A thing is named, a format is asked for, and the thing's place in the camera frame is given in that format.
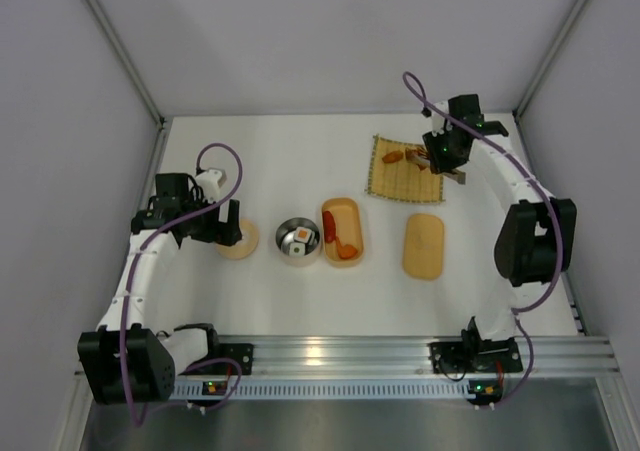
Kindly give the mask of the metal tongs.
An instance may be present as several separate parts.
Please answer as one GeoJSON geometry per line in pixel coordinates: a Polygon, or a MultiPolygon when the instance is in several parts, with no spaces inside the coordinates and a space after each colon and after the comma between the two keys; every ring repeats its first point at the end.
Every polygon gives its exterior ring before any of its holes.
{"type": "MultiPolygon", "coordinates": [[[[426,154],[428,155],[428,159],[429,159],[429,162],[430,162],[430,167],[427,168],[427,169],[429,169],[432,174],[436,174],[436,171],[432,167],[430,156],[429,156],[429,154],[428,154],[428,152],[427,152],[425,147],[418,146],[418,147],[407,147],[407,148],[423,148],[426,151],[426,154]]],[[[446,177],[446,178],[449,178],[449,179],[455,181],[457,184],[460,184],[460,185],[465,185],[466,184],[466,173],[463,172],[463,171],[453,170],[453,171],[450,171],[450,172],[442,172],[442,175],[444,177],[446,177]]]]}

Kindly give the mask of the small orange toy piece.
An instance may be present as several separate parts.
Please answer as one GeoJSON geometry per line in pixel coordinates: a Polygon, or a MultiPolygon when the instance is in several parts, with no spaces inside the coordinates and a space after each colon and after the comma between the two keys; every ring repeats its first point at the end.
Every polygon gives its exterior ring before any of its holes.
{"type": "Polygon", "coordinates": [[[430,167],[428,155],[423,148],[406,148],[405,159],[416,165],[420,170],[425,170],[430,167]]]}

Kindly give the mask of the green sushi roll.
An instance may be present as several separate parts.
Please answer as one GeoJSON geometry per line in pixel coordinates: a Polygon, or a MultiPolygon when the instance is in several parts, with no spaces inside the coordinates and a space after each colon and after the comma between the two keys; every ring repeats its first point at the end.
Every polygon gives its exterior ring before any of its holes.
{"type": "Polygon", "coordinates": [[[288,247],[288,255],[291,257],[304,257],[306,255],[306,245],[297,241],[291,242],[288,247]]]}

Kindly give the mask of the orange sushi roll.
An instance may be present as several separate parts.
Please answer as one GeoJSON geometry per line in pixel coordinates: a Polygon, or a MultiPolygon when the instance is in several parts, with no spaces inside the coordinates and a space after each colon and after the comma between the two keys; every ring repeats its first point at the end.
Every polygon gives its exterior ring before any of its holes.
{"type": "Polygon", "coordinates": [[[294,241],[304,244],[308,244],[310,241],[312,241],[314,236],[315,232],[308,227],[299,226],[294,231],[294,241]]]}

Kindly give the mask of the red toy shrimp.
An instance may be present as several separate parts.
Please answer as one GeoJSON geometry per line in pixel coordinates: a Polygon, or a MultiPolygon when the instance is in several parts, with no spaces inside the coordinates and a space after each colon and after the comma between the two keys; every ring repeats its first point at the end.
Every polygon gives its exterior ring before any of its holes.
{"type": "Polygon", "coordinates": [[[327,244],[334,243],[337,239],[337,225],[333,214],[325,210],[322,213],[324,241],[327,244]]]}

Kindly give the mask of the orange toy chicken leg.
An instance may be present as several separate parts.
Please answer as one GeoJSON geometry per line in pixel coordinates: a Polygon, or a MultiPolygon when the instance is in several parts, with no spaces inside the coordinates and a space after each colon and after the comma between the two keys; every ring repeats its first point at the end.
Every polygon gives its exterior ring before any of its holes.
{"type": "Polygon", "coordinates": [[[351,260],[358,256],[358,249],[351,244],[342,244],[339,238],[335,239],[338,257],[341,260],[351,260]]]}

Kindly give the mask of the orange toy fried piece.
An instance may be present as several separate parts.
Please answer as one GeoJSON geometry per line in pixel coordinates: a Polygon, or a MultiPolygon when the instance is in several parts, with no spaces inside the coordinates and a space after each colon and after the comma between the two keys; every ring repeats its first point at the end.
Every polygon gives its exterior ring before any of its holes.
{"type": "Polygon", "coordinates": [[[392,151],[382,157],[385,164],[394,164],[404,159],[404,152],[400,150],[392,151]]]}

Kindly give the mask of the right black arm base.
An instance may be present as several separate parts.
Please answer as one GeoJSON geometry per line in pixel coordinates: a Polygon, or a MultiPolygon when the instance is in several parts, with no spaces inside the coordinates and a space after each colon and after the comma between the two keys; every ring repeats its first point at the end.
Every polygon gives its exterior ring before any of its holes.
{"type": "Polygon", "coordinates": [[[429,345],[431,361],[437,374],[519,373],[524,370],[519,348],[514,339],[464,344],[442,341],[429,345]]]}

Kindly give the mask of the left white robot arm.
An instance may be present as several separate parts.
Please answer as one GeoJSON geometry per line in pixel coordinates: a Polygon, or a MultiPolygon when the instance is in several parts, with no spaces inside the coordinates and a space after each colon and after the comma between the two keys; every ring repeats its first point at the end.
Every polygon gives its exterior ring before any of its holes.
{"type": "Polygon", "coordinates": [[[131,221],[128,256],[108,310],[81,334],[77,351],[95,401],[102,405],[169,399],[177,375],[221,355],[209,323],[176,327],[165,339],[156,323],[161,287],[185,239],[231,247],[241,238],[239,203],[219,218],[224,171],[161,173],[146,208],[131,221]]]}

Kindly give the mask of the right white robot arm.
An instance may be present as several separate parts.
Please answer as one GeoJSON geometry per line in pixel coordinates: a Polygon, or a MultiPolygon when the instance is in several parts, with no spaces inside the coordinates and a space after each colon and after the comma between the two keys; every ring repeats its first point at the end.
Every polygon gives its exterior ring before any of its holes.
{"type": "Polygon", "coordinates": [[[540,184],[514,151],[506,127],[485,118],[477,96],[425,103],[422,113],[432,121],[422,137],[431,171],[453,174],[472,164],[505,213],[493,260],[509,286],[488,298],[462,330],[465,363],[475,372],[498,366],[519,372],[518,318],[541,307],[569,267],[577,207],[540,184]]]}

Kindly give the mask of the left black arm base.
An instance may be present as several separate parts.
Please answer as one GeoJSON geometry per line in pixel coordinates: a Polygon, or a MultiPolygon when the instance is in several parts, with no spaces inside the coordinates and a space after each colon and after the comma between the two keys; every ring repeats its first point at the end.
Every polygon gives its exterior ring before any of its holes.
{"type": "MultiPolygon", "coordinates": [[[[215,345],[201,362],[227,358],[235,361],[241,368],[242,375],[251,375],[254,357],[254,345],[248,342],[241,343],[221,343],[215,345]]],[[[227,362],[209,364],[197,370],[198,374],[204,375],[237,375],[235,366],[227,362]]]]}

